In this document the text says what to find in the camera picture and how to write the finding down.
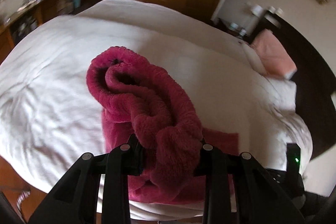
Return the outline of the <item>white bed duvet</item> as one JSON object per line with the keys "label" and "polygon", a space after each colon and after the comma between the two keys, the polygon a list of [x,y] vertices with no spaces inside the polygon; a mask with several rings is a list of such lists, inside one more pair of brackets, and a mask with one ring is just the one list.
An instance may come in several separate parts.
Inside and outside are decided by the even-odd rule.
{"label": "white bed duvet", "polygon": [[101,105],[91,96],[91,61],[123,46],[164,68],[185,90],[206,128],[239,134],[240,151],[265,167],[286,167],[286,145],[313,143],[295,105],[296,85],[257,73],[235,39],[163,6],[104,0],[58,16],[28,34],[1,64],[1,157],[49,192],[85,152],[105,152]]}

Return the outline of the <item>wooden side desk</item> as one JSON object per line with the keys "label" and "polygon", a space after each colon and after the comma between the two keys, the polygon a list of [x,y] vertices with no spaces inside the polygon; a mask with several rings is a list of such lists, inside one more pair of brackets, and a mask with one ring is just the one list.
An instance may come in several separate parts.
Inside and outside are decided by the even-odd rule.
{"label": "wooden side desk", "polygon": [[58,4],[59,0],[41,0],[13,13],[7,23],[1,24],[1,63],[30,32],[58,16]]}

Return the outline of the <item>magenta fleece pants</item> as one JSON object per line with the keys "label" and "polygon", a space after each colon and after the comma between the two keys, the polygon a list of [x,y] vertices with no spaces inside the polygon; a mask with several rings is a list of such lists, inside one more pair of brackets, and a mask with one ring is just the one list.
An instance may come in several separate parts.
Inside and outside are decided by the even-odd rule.
{"label": "magenta fleece pants", "polygon": [[205,178],[193,172],[202,142],[238,154],[237,133],[203,127],[189,96],[167,71],[125,47],[110,47],[91,61],[87,87],[102,106],[106,150],[126,143],[131,135],[146,149],[142,174],[128,178],[132,201],[201,202]]}

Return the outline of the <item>dark wooden headboard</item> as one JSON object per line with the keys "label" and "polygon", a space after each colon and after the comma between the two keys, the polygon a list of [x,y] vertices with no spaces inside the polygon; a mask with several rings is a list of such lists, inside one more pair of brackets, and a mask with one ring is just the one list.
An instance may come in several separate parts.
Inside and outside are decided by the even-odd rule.
{"label": "dark wooden headboard", "polygon": [[267,11],[264,20],[281,42],[297,71],[291,78],[297,85],[296,113],[308,126],[313,140],[312,158],[335,145],[335,74],[315,47],[293,26]]}

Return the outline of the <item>pink pillow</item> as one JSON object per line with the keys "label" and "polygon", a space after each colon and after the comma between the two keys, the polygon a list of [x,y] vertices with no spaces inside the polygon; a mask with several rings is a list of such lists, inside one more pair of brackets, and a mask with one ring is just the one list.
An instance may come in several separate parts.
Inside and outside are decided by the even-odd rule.
{"label": "pink pillow", "polygon": [[262,75],[289,80],[297,67],[287,51],[270,30],[260,32],[251,44],[264,68]]}

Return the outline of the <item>white bedside lamp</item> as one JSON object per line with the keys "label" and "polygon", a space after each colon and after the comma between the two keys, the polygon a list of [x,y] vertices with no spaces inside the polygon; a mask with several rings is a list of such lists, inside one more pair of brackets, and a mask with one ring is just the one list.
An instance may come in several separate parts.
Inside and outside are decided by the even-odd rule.
{"label": "white bedside lamp", "polygon": [[249,21],[246,27],[247,34],[251,34],[256,24],[264,14],[264,8],[260,5],[252,5],[249,10]]}

